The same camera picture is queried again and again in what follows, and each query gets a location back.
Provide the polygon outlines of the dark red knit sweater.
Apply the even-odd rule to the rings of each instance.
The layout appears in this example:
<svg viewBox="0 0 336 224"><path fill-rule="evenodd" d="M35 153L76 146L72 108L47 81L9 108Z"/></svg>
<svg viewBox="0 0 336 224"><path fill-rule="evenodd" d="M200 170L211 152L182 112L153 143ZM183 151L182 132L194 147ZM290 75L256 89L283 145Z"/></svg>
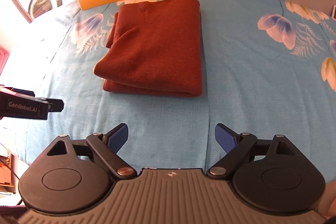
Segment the dark red knit sweater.
<svg viewBox="0 0 336 224"><path fill-rule="evenodd" d="M198 0L126 4L114 15L108 52L94 74L113 93L202 95L201 13Z"/></svg>

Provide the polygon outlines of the red object at left edge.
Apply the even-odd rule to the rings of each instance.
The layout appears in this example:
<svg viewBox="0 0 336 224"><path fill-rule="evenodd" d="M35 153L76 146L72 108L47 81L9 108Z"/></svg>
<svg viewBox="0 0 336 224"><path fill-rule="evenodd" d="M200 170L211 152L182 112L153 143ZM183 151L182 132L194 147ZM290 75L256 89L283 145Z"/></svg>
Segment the red object at left edge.
<svg viewBox="0 0 336 224"><path fill-rule="evenodd" d="M5 47L0 46L0 74L2 73L8 58L10 56L10 51L7 50Z"/></svg>

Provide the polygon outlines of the blue floral bed sheet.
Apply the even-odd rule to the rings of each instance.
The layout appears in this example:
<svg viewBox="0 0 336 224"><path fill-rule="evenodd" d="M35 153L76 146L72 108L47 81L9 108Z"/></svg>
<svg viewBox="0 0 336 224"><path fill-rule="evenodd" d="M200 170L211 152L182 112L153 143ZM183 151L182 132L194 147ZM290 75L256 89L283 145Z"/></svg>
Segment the blue floral bed sheet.
<svg viewBox="0 0 336 224"><path fill-rule="evenodd" d="M1 147L27 164L61 134L83 139L119 123L129 128L120 156L136 169L209 168L224 152L223 123L261 139L286 135L335 179L335 22L305 17L279 0L198 0L203 94L174 98L107 93L94 75L119 3L81 10L71 3L14 35L1 83L64 101L47 120L5 118Z"/></svg>

